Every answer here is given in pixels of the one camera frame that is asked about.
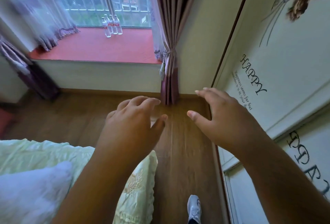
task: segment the floorboard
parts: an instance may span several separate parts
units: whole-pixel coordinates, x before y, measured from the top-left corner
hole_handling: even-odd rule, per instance
[[[95,147],[106,115],[129,96],[63,93],[54,101],[30,96],[16,112],[16,122],[3,139],[50,140],[73,146]],[[197,194],[202,223],[220,223],[220,207],[212,146],[187,117],[194,110],[206,116],[199,99],[181,99],[177,105],[159,105],[151,121],[161,114],[168,121],[155,147],[158,167],[154,188],[154,224],[187,223],[187,200]]]

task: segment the hand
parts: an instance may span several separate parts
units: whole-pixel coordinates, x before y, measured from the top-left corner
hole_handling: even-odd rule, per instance
[[[165,127],[162,115],[151,127],[151,112],[160,101],[138,96],[121,102],[108,114],[95,151],[115,154],[133,169],[152,151]]]
[[[239,156],[245,149],[257,145],[259,140],[269,139],[248,110],[226,92],[204,88],[196,90],[196,94],[209,103],[212,121],[194,111],[188,111],[187,115],[216,145]]]

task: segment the sneaker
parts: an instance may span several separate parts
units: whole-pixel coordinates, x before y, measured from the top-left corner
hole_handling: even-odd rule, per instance
[[[201,224],[202,207],[197,195],[190,195],[187,208],[189,214],[188,222],[193,219],[192,223]]]

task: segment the red cushion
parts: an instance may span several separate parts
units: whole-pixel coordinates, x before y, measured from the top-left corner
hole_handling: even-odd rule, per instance
[[[4,131],[8,124],[13,120],[14,115],[0,109],[0,137],[4,134]]]

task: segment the curtain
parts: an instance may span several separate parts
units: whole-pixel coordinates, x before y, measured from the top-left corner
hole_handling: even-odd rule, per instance
[[[15,48],[0,34],[0,55],[17,72],[22,81],[41,98],[53,100],[59,95],[58,86],[34,62]]]
[[[150,0],[151,22],[154,32],[156,58],[162,60],[161,100],[165,105],[174,104],[179,98],[178,65],[175,47],[188,18],[193,0]]]
[[[46,51],[78,29],[60,0],[8,0],[30,27],[37,43]]]

